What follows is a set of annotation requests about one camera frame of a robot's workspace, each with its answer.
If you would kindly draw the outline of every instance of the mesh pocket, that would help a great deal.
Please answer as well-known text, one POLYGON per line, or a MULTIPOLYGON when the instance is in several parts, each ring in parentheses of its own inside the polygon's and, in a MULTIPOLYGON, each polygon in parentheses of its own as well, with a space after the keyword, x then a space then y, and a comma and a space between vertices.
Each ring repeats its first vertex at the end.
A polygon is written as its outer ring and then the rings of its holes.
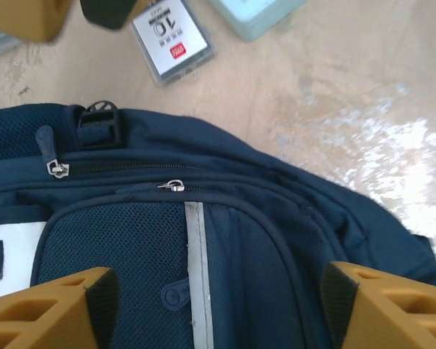
POLYGON ((170 311, 160 298, 187 277, 183 204, 105 204, 65 215, 47 239, 38 284, 96 266, 120 278, 112 348, 193 348, 190 306, 170 311))

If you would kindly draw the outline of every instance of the light blue box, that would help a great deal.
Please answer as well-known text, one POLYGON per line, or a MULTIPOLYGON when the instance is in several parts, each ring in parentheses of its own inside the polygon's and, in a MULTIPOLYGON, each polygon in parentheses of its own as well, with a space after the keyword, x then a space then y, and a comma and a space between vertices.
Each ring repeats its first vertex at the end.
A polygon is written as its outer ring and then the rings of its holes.
POLYGON ((305 0, 209 0, 235 32, 253 41, 305 0))

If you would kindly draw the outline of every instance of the red logo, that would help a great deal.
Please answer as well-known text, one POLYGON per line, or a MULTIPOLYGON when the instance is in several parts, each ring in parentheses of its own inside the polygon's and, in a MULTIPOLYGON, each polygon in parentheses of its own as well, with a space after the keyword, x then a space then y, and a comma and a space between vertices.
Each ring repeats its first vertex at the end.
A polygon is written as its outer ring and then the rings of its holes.
POLYGON ((178 43, 178 45, 173 46, 171 49, 169 49, 169 51, 171 52, 171 55, 173 56, 173 58, 175 60, 177 60, 182 55, 185 55, 186 48, 184 47, 182 42, 180 42, 180 43, 178 43))

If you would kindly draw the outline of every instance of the wooden floor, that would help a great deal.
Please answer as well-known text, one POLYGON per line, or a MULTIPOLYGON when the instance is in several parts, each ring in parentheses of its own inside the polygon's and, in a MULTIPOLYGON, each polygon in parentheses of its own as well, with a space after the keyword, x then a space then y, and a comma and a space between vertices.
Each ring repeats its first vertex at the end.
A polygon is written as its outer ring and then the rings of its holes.
POLYGON ((197 116, 436 244, 436 0, 308 0, 250 44, 190 2, 218 56, 183 80, 157 87, 130 28, 95 28, 76 7, 54 44, 0 56, 0 108, 111 100, 197 116))

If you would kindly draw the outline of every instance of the gray reflective stripe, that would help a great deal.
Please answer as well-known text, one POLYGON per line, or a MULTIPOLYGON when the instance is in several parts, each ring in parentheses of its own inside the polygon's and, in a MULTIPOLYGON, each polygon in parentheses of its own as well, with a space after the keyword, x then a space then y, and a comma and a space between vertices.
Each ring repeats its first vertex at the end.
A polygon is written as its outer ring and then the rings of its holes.
POLYGON ((213 323, 206 253, 205 222, 201 202, 185 202, 187 223, 187 270, 195 349, 213 349, 213 323))

